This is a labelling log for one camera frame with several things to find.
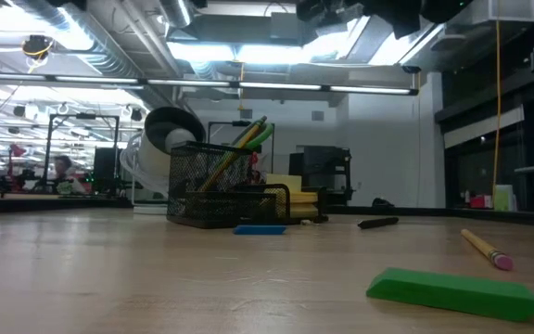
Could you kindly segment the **yellow sticky note pad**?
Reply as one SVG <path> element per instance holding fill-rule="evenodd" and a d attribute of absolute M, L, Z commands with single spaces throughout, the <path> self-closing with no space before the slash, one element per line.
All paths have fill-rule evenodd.
<path fill-rule="evenodd" d="M 275 194 L 275 208 L 278 218 L 308 219 L 318 215 L 316 192 L 301 189 L 301 177 L 286 174 L 266 174 L 265 193 Z"/>

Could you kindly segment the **black marker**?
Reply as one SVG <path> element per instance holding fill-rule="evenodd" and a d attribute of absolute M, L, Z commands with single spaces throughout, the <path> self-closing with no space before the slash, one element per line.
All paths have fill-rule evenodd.
<path fill-rule="evenodd" d="M 361 220 L 358 223 L 358 227 L 361 230 L 364 229 L 372 229 L 372 228 L 378 228 L 388 225 L 396 225 L 399 221 L 398 217 L 384 217 L 384 218 L 376 218 L 376 219 L 369 219 L 369 220 Z"/>

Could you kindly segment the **red box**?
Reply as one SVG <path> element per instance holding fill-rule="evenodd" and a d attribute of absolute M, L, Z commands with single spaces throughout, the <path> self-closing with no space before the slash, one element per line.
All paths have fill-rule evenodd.
<path fill-rule="evenodd" d="M 492 208 L 491 195 L 476 195 L 469 199 L 469 207 L 475 210 L 485 210 Z"/>

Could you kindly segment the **green white box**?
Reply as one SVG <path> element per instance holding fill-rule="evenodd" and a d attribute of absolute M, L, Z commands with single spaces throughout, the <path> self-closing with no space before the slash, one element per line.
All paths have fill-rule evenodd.
<path fill-rule="evenodd" d="M 497 185 L 494 194 L 494 210 L 513 212 L 515 210 L 515 194 L 512 185 Z"/>

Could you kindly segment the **overhead light bar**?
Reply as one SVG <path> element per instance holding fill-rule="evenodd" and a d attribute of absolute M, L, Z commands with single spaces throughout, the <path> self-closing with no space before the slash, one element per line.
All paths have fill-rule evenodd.
<path fill-rule="evenodd" d="M 62 83 L 62 84 L 99 84 L 118 86 L 121 89 L 131 86 L 177 86 L 177 87 L 203 87 L 203 88 L 234 88 L 234 89 L 272 89 L 287 91 L 345 93 L 364 95 L 388 96 L 416 96 L 419 93 L 415 88 L 397 88 L 386 86 L 347 86 L 308 83 L 263 83 L 240 81 L 203 81 L 186 79 L 147 79 L 147 78 L 118 78 L 118 77 L 90 77 L 55 74 L 24 74 L 0 72 L 0 81 L 28 82 L 28 83 Z"/>

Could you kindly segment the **black equipment rack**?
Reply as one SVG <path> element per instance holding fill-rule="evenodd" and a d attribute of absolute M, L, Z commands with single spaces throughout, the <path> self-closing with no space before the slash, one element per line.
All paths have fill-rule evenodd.
<path fill-rule="evenodd" d="M 301 186 L 324 187 L 326 202 L 347 206 L 353 195 L 348 148 L 304 146 L 289 154 L 288 173 L 301 177 Z"/>

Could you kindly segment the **black metal rig frame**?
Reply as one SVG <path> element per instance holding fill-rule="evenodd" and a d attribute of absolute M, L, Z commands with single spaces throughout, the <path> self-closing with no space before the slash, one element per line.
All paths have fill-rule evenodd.
<path fill-rule="evenodd" d="M 118 153 L 119 153 L 119 147 L 118 147 L 118 140 L 119 140 L 119 127 L 120 127 L 120 117 L 119 116 L 111 116 L 111 115 L 98 115 L 95 112 L 78 112 L 76 114 L 60 114 L 60 113 L 52 113 L 49 115 L 49 122 L 47 127 L 47 137 L 45 142 L 45 159 L 44 159 L 44 173 L 42 176 L 42 182 L 45 185 L 48 185 L 48 168 L 50 165 L 50 149 L 51 144 L 53 140 L 53 133 L 56 131 L 58 127 L 62 127 L 64 122 L 68 118 L 75 118 L 77 120 L 89 120 L 89 121 L 95 121 L 96 119 L 111 119 L 115 122 L 114 126 L 110 126 L 110 130 L 114 131 L 113 133 L 113 141 L 112 141 L 112 148 L 114 149 L 115 156 L 113 157 L 113 175 L 111 177 L 110 182 L 110 188 L 108 197 L 116 197 L 117 196 L 117 175 L 118 175 Z"/>

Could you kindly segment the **red desk lamp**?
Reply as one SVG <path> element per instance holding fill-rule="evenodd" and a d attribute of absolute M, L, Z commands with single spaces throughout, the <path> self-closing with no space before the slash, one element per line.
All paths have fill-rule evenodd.
<path fill-rule="evenodd" d="M 9 176 L 12 190 L 17 190 L 18 189 L 18 183 L 17 183 L 16 178 L 15 178 L 15 176 L 13 174 L 14 158 L 21 157 L 25 153 L 26 153 L 26 150 L 24 148 L 21 148 L 16 144 L 10 144 L 9 145 L 7 175 Z"/>

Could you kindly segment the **person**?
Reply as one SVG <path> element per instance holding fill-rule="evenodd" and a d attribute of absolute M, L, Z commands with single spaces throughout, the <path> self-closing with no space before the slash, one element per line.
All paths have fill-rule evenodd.
<path fill-rule="evenodd" d="M 55 190 L 60 195 L 85 194 L 85 188 L 75 175 L 72 168 L 72 162 L 66 155 L 56 156 L 54 158 L 54 167 L 56 178 Z"/>

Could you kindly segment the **green eraser block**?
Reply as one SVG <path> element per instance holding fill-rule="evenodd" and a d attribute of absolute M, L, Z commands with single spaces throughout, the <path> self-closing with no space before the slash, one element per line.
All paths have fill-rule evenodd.
<path fill-rule="evenodd" d="M 526 286 L 473 276 L 390 267 L 373 279 L 365 295 L 513 322 L 534 317 L 534 293 Z"/>

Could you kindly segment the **black mesh desk organizer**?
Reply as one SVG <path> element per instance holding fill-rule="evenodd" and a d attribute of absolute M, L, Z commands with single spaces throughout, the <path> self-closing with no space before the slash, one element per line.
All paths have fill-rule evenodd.
<path fill-rule="evenodd" d="M 225 154 L 237 157 L 210 189 L 199 188 L 216 171 Z M 296 225 L 300 219 L 278 218 L 275 194 L 265 193 L 266 182 L 253 179 L 253 152 L 214 144 L 185 142 L 172 148 L 167 200 L 169 221 L 201 229 L 231 228 L 237 225 Z M 301 188 L 318 194 L 316 224 L 326 222 L 326 190 Z"/>

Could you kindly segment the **black table frame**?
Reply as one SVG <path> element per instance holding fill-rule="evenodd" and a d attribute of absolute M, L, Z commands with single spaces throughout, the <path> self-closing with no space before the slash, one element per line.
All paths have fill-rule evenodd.
<path fill-rule="evenodd" d="M 0 199 L 0 213 L 38 212 L 89 208 L 122 208 L 133 206 L 118 199 Z M 534 212 L 496 212 L 470 209 L 437 208 L 371 208 L 331 205 L 324 209 L 327 214 L 385 215 L 385 216 L 430 216 L 458 217 L 476 220 L 504 222 L 509 224 L 534 225 Z"/>

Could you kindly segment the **blue eraser block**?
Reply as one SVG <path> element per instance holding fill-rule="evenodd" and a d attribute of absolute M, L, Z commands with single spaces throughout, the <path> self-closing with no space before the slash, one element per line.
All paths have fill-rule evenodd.
<path fill-rule="evenodd" d="M 286 232 L 284 225 L 238 225 L 234 228 L 235 235 L 270 236 L 283 235 Z"/>

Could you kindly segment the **yellow pencil pink eraser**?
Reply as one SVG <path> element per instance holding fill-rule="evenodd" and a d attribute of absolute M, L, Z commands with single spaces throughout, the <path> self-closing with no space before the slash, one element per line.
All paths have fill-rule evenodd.
<path fill-rule="evenodd" d="M 514 269 L 514 261 L 510 256 L 496 249 L 468 229 L 462 229 L 461 236 L 483 254 L 496 268 L 503 271 L 512 271 Z"/>
<path fill-rule="evenodd" d="M 234 148 L 242 149 L 250 142 L 252 138 L 256 136 L 256 133 L 261 129 L 267 120 L 266 116 L 262 116 L 260 119 L 253 122 L 250 127 L 242 132 L 242 136 L 235 141 Z M 216 180 L 223 174 L 233 160 L 237 157 L 236 151 L 229 152 L 222 158 L 219 167 L 216 171 L 206 180 L 206 182 L 199 188 L 199 191 L 206 191 L 216 182 Z"/>

